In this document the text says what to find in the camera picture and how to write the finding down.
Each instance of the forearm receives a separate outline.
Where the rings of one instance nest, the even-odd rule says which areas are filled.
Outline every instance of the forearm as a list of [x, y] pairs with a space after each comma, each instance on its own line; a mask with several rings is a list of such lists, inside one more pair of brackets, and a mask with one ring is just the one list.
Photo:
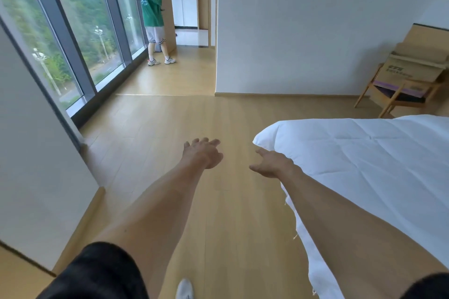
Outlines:
[[397, 299], [414, 281], [447, 271], [405, 234], [298, 166], [292, 164], [278, 177], [346, 299]]
[[153, 183], [96, 239], [120, 246], [137, 263], [150, 298], [157, 298], [165, 271], [184, 231], [204, 164], [180, 162]]

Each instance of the outstretched arm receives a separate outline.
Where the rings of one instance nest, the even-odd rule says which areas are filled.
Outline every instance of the outstretched arm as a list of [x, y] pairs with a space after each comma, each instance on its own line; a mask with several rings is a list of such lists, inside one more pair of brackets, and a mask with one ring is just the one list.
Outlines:
[[95, 241], [113, 243], [136, 262], [150, 298], [157, 298], [171, 255], [184, 231], [196, 186], [205, 169], [223, 159], [219, 140], [184, 144], [181, 161], [155, 181]]
[[285, 155], [263, 148], [257, 153], [263, 160], [250, 169], [282, 182], [346, 299], [397, 299], [418, 279], [448, 271], [408, 236], [304, 174]]

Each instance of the white bedding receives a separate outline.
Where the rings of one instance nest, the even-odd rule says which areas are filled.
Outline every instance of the white bedding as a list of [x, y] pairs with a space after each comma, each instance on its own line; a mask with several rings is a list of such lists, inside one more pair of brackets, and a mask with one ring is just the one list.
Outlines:
[[[254, 144], [296, 165], [348, 200], [385, 220], [449, 268], [449, 118], [280, 121]], [[296, 230], [321, 299], [343, 299], [293, 203]]]

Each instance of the chair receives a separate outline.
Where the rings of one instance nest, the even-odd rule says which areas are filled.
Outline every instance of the chair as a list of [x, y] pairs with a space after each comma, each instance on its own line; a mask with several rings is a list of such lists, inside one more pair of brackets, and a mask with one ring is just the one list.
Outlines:
[[[376, 94], [376, 96], [379, 98], [379, 100], [383, 104], [385, 104], [384, 108], [382, 109], [379, 115], [379, 118], [382, 118], [387, 113], [389, 114], [396, 106], [424, 108], [426, 104], [433, 98], [433, 96], [435, 96], [436, 92], [443, 84], [441, 82], [426, 82], [412, 79], [404, 79], [404, 82], [396, 91], [382, 88], [380, 86], [376, 86], [373, 84], [382, 66], [384, 66], [384, 64], [378, 65], [374, 77], [369, 81], [368, 85], [365, 88], [365, 91], [363, 91], [359, 99], [357, 99], [356, 104], [354, 105], [354, 108], [356, 108], [357, 105], [362, 100], [365, 93], [368, 91], [368, 89], [371, 89], [373, 93]], [[410, 88], [413, 86], [429, 89], [423, 97], [411, 96], [401, 92], [403, 88]]]

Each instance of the white sneaker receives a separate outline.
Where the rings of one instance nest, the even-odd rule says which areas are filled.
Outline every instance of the white sneaker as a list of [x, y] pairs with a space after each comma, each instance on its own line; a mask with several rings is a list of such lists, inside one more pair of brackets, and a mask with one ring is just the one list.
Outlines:
[[165, 60], [165, 63], [166, 64], [176, 63], [176, 59], [169, 57], [168, 59]]
[[152, 61], [148, 61], [148, 66], [149, 66], [149, 67], [152, 67], [153, 65], [158, 65], [158, 64], [160, 64], [160, 63], [161, 63], [161, 62], [158, 62], [156, 59], [153, 58]]
[[194, 288], [190, 280], [181, 280], [178, 285], [178, 290], [176, 291], [176, 299], [194, 299]]

